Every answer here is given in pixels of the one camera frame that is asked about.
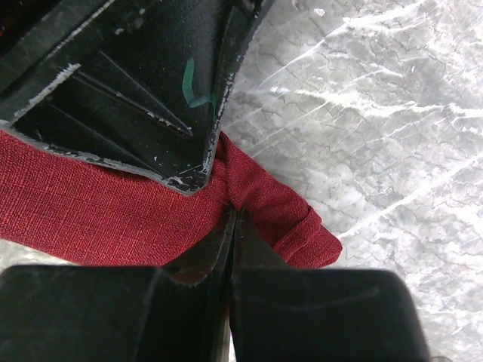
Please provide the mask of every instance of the scuffed black plastic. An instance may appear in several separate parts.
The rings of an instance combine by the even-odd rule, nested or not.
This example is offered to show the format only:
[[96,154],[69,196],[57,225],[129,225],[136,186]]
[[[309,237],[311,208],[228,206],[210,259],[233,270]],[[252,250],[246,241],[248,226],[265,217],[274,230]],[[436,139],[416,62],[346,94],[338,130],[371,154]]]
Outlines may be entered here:
[[0,127],[191,195],[208,183],[223,105],[271,3],[58,1],[0,58]]
[[0,361],[429,362],[390,271],[289,267],[227,209],[162,268],[19,265],[0,275]]

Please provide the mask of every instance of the white scratch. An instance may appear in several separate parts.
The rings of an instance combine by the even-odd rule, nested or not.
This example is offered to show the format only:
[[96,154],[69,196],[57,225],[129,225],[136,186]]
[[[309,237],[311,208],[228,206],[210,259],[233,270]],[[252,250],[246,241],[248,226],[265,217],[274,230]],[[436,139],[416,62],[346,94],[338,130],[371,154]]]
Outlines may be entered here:
[[173,176],[168,179],[168,182],[175,181],[178,185],[184,185],[184,182],[178,176]]
[[101,6],[99,9],[97,9],[89,18],[83,22],[76,30],[70,33],[70,35],[62,41],[58,46],[55,47],[55,49],[47,55],[47,59],[52,57],[53,55],[56,54],[60,49],[64,47],[67,43],[69,43],[71,40],[75,38],[76,35],[78,35],[87,25],[89,25],[92,20],[94,20],[96,17],[101,15],[115,0],[109,0],[106,4]]
[[30,109],[39,104],[46,96],[52,93],[54,89],[57,88],[59,85],[64,83],[80,67],[80,64],[69,64],[67,68],[57,74],[56,78],[47,87],[45,87],[43,90],[41,90],[39,94],[33,97],[26,107],[15,112],[14,121],[24,116]]

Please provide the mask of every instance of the dark red textured fabric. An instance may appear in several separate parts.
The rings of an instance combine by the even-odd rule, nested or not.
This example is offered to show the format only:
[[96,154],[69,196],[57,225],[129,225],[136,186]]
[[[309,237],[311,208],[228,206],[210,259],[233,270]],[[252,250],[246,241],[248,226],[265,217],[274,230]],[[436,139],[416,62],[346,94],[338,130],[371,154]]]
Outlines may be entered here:
[[0,131],[0,238],[81,265],[164,265],[203,238],[222,209],[251,212],[295,267],[337,260],[340,242],[293,190],[223,133],[211,181],[185,197],[149,179],[49,155]]

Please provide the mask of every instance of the gray marble floor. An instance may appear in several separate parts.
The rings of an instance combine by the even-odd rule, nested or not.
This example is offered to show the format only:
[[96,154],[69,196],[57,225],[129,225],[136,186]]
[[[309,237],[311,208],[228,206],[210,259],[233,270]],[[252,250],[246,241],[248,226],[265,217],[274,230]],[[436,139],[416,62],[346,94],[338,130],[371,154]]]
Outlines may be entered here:
[[[483,360],[483,1],[278,0],[223,129],[397,272],[433,355]],[[53,262],[0,244],[0,265]]]

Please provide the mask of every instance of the green marker scribble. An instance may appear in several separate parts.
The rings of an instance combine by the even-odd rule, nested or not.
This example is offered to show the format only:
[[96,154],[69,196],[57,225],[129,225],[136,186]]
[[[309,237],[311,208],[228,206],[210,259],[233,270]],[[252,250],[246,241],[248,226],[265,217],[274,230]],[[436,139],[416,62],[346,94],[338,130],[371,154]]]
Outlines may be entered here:
[[195,60],[194,58],[189,58],[188,63],[186,63],[186,68],[184,69],[183,76],[183,95],[189,108],[196,108],[203,106],[205,103],[210,103],[213,106],[213,117],[215,118],[215,107],[216,101],[213,95],[203,96],[196,99],[195,92],[193,91],[193,77],[195,74]]

